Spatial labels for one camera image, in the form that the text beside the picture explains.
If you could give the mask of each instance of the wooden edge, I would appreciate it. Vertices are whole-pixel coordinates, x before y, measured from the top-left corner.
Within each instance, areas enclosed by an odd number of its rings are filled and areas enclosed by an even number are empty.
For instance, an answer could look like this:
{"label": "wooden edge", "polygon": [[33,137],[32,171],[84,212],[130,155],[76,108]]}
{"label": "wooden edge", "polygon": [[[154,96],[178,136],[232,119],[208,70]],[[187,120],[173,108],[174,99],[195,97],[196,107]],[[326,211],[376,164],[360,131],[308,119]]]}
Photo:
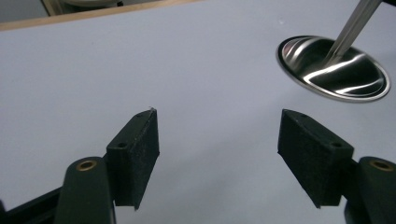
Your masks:
{"label": "wooden edge", "polygon": [[98,9],[98,10],[94,10],[94,11],[86,11],[86,12],[78,12],[78,13],[73,13],[73,14],[60,15],[60,16],[37,18],[37,19],[31,19],[31,20],[26,20],[26,21],[4,22],[4,23],[0,23],[0,31],[15,30],[15,29],[27,28],[27,27],[32,27],[32,26],[65,22],[65,21],[84,20],[84,19],[88,19],[88,18],[107,16],[107,15],[112,15],[112,14],[117,14],[117,13],[144,10],[144,9],[155,8],[155,7],[175,6],[175,5],[180,5],[180,4],[184,4],[184,3],[192,3],[192,2],[199,2],[199,1],[202,1],[202,0],[162,0],[162,1],[157,1],[157,2],[148,2],[148,3],[129,5],[129,6],[124,6],[124,7],[112,7],[112,8]]}

